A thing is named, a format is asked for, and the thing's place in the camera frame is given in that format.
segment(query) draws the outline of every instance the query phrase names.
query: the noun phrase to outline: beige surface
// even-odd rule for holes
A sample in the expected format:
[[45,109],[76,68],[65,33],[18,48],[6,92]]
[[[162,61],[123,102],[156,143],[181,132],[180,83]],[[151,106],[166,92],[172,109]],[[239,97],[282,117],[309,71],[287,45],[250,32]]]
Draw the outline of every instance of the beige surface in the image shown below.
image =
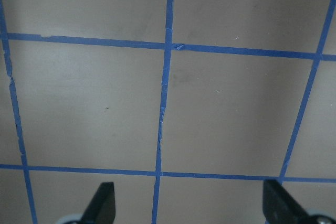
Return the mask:
[[336,62],[321,62],[287,176],[336,177]]
[[30,165],[155,170],[163,51],[11,49]]
[[175,0],[177,43],[315,52],[330,0]]
[[173,52],[162,170],[278,176],[311,64]]
[[0,169],[0,223],[31,224],[23,172]]
[[4,0],[11,33],[164,41],[165,0]]
[[10,79],[6,73],[4,57],[0,57],[0,164],[21,164],[13,116]]
[[153,177],[32,172],[31,178],[39,224],[83,213],[101,182],[114,182],[117,212],[113,224],[151,222]]
[[158,224],[264,223],[262,182],[161,179]]

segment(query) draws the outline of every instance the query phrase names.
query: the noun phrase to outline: blue tape line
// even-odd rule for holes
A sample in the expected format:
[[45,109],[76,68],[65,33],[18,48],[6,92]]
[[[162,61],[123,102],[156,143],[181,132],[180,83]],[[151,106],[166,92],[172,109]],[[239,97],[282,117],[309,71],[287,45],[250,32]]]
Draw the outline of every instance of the blue tape line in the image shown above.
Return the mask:
[[314,53],[309,52],[291,52],[291,51],[264,50],[253,48],[190,45],[190,44],[173,44],[173,49],[179,51],[190,50],[197,52],[214,52],[219,54],[269,56],[269,57],[284,57],[284,58],[297,58],[297,59],[314,59],[315,57]]
[[324,46],[325,46],[325,43],[326,43],[326,39],[327,39],[327,35],[328,35],[328,32],[329,32],[329,28],[330,28],[332,16],[333,16],[333,13],[334,13],[334,10],[335,10],[335,6],[336,6],[336,0],[330,0],[327,15],[326,15],[326,19],[325,19],[324,24],[323,24],[323,29],[322,29],[320,41],[319,41],[317,51],[316,51],[317,54],[322,54],[323,53],[323,49],[324,49]]
[[265,180],[276,179],[276,176],[253,176],[253,175],[231,175],[231,174],[208,174],[208,173],[173,173],[163,172],[163,177],[183,178],[216,178],[216,179],[239,179],[239,180]]
[[0,0],[0,31],[1,31],[3,49],[4,49],[6,71],[7,71],[7,75],[11,79],[11,82],[9,84],[9,91],[11,94],[10,98],[12,100],[14,120],[16,124],[16,134],[18,136],[18,144],[19,144],[19,149],[21,152],[21,162],[23,165],[23,172],[24,172],[24,178],[25,178],[25,183],[26,183],[30,214],[32,216],[31,218],[32,218],[33,224],[37,224],[37,216],[36,216],[36,210],[35,210],[35,204],[34,204],[34,198],[33,198],[33,190],[31,187],[32,185],[30,182],[29,170],[27,168],[27,157],[26,157],[25,144],[24,144],[23,134],[22,134],[21,118],[19,114],[19,106],[18,106],[17,96],[16,96],[15,81],[12,76],[13,68],[12,68],[12,62],[10,59],[11,53],[10,53],[10,48],[9,48],[7,26],[6,26],[6,21],[5,21],[5,14],[4,14],[2,0]]
[[158,216],[157,208],[159,205],[160,180],[161,180],[161,175],[162,175],[161,173],[161,140],[162,140],[162,125],[163,125],[164,112],[165,112],[166,105],[167,105],[170,59],[171,59],[171,51],[172,51],[173,5],[174,5],[174,0],[167,0],[167,3],[166,3],[166,34],[165,34],[164,60],[163,60],[162,82],[161,82],[159,131],[157,134],[158,146],[156,148],[152,224],[156,224],[156,220]]
[[280,175],[279,175],[279,182],[282,182],[283,178],[285,177],[285,174],[286,174],[286,171],[287,171],[287,168],[288,168],[288,165],[289,165],[290,157],[291,157],[291,154],[292,154],[292,151],[293,151],[296,139],[297,139],[297,135],[298,135],[298,132],[299,132],[299,129],[300,129],[300,126],[301,126],[304,111],[306,110],[306,106],[307,106],[307,103],[308,103],[310,91],[311,91],[312,86],[313,86],[313,82],[314,82],[314,79],[315,79],[315,76],[316,76],[316,72],[317,72],[317,68],[319,66],[319,63],[320,63],[319,59],[314,60],[314,62],[313,62],[313,65],[312,65],[312,68],[311,68],[311,71],[310,71],[310,74],[309,74],[308,82],[307,82],[307,85],[306,85],[306,89],[304,91],[303,98],[302,98],[302,101],[301,101],[300,109],[299,109],[299,112],[298,112],[298,115],[297,115],[297,118],[296,118],[296,121],[295,121],[294,129],[293,129],[293,132],[292,132],[292,135],[291,135],[288,147],[287,147],[285,159],[283,160],[283,164],[282,164],[282,167],[281,167],[281,171],[280,171]]
[[336,55],[322,55],[322,60],[336,61]]
[[131,41],[131,40],[117,40],[117,39],[97,39],[97,38],[81,38],[81,37],[68,37],[68,36],[42,37],[41,35],[38,34],[8,34],[8,39],[94,45],[94,46],[109,46],[109,47],[147,48],[147,49],[164,49],[165,45],[164,43],[159,42]]
[[286,182],[336,183],[336,178],[295,178],[285,177]]
[[334,10],[335,10],[335,6],[336,6],[336,0],[330,0],[327,15],[326,15],[326,18],[325,18],[325,21],[324,21],[324,24],[323,24],[321,37],[320,37],[319,44],[318,44],[318,47],[317,47],[317,50],[316,50],[315,60],[313,62],[313,65],[312,65],[312,68],[311,68],[311,71],[310,71],[310,74],[309,74],[306,89],[304,91],[305,93],[303,94],[303,98],[302,98],[302,102],[301,102],[301,105],[300,105],[299,113],[298,113],[297,119],[295,121],[294,129],[293,129],[293,132],[292,132],[289,144],[288,144],[288,148],[287,148],[287,151],[286,151],[285,159],[283,160],[282,168],[281,168],[281,171],[280,171],[279,181],[281,183],[282,183],[282,181],[285,177],[285,174],[286,174],[286,171],[287,171],[287,168],[288,168],[288,165],[289,165],[290,157],[291,157],[291,154],[292,154],[292,151],[293,151],[296,139],[297,139],[297,135],[298,135],[298,132],[299,132],[299,129],[300,129],[300,126],[301,126],[304,111],[306,110],[306,106],[307,106],[309,95],[310,95],[310,92],[311,92],[311,89],[312,89],[312,86],[313,86],[313,83],[314,83],[316,72],[317,72],[317,69],[319,67],[320,60],[322,59],[322,52],[323,52],[323,49],[324,49],[324,46],[325,46],[325,43],[326,43],[326,38],[327,38],[327,35],[328,35],[328,32],[329,32],[329,28],[330,28],[332,16],[333,16],[333,13],[334,13]]
[[[0,39],[5,38],[7,37],[0,34]],[[163,50],[165,48],[165,43],[159,43],[159,42],[81,38],[81,37],[68,37],[68,36],[42,37],[41,35],[37,34],[9,33],[8,39],[22,40],[22,41],[40,41],[40,42],[65,43],[65,44],[93,45],[93,46],[147,48],[158,50]],[[295,58],[295,59],[314,59],[316,55],[315,53],[309,53],[309,52],[264,50],[254,48],[220,47],[220,46],[190,45],[190,44],[172,44],[172,50],[190,50],[198,52],[212,52],[218,54],[268,56],[268,57],[282,57],[282,58]],[[336,61],[336,55],[322,55],[322,56],[323,58],[321,60]]]
[[75,167],[53,167],[53,166],[28,166],[28,169],[48,171],[48,172],[66,172],[66,173],[100,173],[100,174],[155,176],[155,172],[147,170],[118,170],[118,169],[95,169],[95,168],[75,168]]
[[6,165],[6,164],[0,164],[0,169],[23,170],[23,166],[22,166],[22,165]]
[[[23,170],[23,165],[0,164],[0,169]],[[96,174],[118,174],[134,176],[155,176],[156,172],[147,170],[117,170],[117,169],[95,169],[57,166],[28,166],[28,170],[43,172],[65,172],[65,173],[96,173]],[[208,174],[208,173],[176,173],[162,172],[162,177],[182,177],[182,178],[212,178],[212,179],[236,179],[236,180],[265,180],[277,179],[276,176],[255,176],[255,175],[232,175],[232,174]],[[336,178],[302,178],[284,177],[284,182],[307,182],[307,183],[329,183],[336,184]]]

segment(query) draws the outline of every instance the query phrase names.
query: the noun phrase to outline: gray floor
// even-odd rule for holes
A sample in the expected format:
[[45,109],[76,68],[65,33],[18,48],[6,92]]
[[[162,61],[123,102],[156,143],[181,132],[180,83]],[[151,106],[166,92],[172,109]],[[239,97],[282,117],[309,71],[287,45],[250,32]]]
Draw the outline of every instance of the gray floor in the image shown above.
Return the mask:
[[[165,43],[166,1],[3,0],[3,5],[11,35]],[[313,55],[329,4],[174,0],[172,42]],[[38,223],[83,212],[103,181],[116,184],[115,224],[151,223],[164,47],[28,37],[10,38],[9,45]],[[323,54],[336,55],[335,40],[336,17]],[[161,177],[158,224],[265,222],[262,178],[279,176],[313,63],[284,54],[172,50],[160,147],[161,172],[173,175]],[[304,207],[334,216],[335,79],[336,62],[321,61],[286,172],[301,182],[284,182]],[[0,222],[33,224],[8,85],[2,57]]]

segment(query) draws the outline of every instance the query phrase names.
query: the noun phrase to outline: clamp jaw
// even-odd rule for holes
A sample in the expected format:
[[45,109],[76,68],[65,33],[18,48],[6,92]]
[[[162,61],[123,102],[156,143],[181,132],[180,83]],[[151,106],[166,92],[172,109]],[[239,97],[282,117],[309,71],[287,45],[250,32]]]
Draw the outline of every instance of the clamp jaw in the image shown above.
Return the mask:
[[336,224],[324,215],[309,215],[276,180],[264,181],[263,212],[269,224]]
[[115,203],[113,182],[101,183],[81,219],[63,224],[113,224]]

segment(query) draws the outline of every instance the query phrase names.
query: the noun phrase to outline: grid square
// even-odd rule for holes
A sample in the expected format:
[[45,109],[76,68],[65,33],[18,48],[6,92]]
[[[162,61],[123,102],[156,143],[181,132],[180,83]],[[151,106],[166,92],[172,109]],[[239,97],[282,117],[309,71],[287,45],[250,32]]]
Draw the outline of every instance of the grid square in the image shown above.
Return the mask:
[[323,53],[327,55],[336,55],[336,17],[335,12],[332,17],[332,21],[330,24],[328,36],[326,39],[326,45],[324,47]]
[[310,93],[287,176],[336,177],[336,62],[322,61]]
[[336,184],[285,182],[283,186],[304,209],[312,211],[312,214],[318,211],[328,216],[336,216]]
[[101,182],[114,182],[114,224],[151,222],[154,177],[33,171],[31,178],[39,223],[82,214]]
[[4,0],[10,33],[163,42],[166,0]]
[[175,0],[176,43],[315,52],[329,0]]
[[3,55],[0,59],[0,164],[20,165],[20,151],[16,135],[11,95],[10,79],[6,73]]
[[163,51],[11,49],[30,165],[155,170]]
[[0,199],[0,223],[32,223],[21,170],[0,169]]
[[163,177],[157,222],[263,223],[261,198],[261,181]]
[[278,176],[311,64],[173,52],[162,171]]

